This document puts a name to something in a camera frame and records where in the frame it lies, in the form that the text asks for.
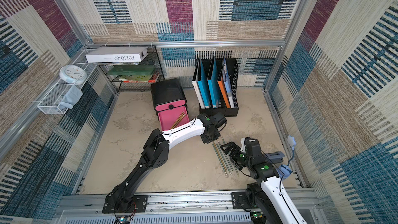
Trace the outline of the pink top drawer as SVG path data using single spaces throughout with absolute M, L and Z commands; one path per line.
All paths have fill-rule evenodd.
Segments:
M 162 112 L 162 111 L 166 111 L 166 110 L 173 110 L 174 108 L 182 107 L 182 106 L 187 106 L 186 100 L 178 100 L 178 101 L 158 104 L 158 105 L 156 105 L 156 107 L 154 109 L 156 112 Z

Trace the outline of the black drawer cabinet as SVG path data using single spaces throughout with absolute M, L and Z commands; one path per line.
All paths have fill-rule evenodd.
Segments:
M 177 78 L 153 83 L 150 88 L 153 108 L 156 111 L 167 110 L 170 105 L 179 107 L 187 104 L 182 85 Z

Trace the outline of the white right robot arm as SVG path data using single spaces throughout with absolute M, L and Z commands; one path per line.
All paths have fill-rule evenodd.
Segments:
M 267 224 L 307 223 L 283 185 L 284 173 L 276 169 L 257 139 L 244 138 L 241 147 L 229 142 L 221 150 L 239 171 L 247 168 L 248 176 L 256 181 L 247 185 L 246 202 L 263 212 Z

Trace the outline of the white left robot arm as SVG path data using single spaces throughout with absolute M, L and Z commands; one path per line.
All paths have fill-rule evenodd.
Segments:
M 214 116 L 200 114 L 192 121 L 174 129 L 160 131 L 155 129 L 143 147 L 141 157 L 128 177 L 106 196 L 102 213 L 115 214 L 132 211 L 133 197 L 147 175 L 164 165 L 169 151 L 176 145 L 195 136 L 200 136 L 203 143 L 209 144 L 220 137 L 227 120 L 222 113 Z

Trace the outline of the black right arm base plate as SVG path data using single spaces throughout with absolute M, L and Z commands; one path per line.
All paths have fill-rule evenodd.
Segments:
M 243 209 L 250 211 L 257 208 L 254 194 L 250 191 L 234 191 L 231 193 L 233 209 Z

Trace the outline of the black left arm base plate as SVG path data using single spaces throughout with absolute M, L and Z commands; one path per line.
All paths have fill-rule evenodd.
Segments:
M 146 211 L 148 195 L 134 195 L 127 200 L 114 200 L 111 195 L 105 198 L 103 214 L 144 213 Z

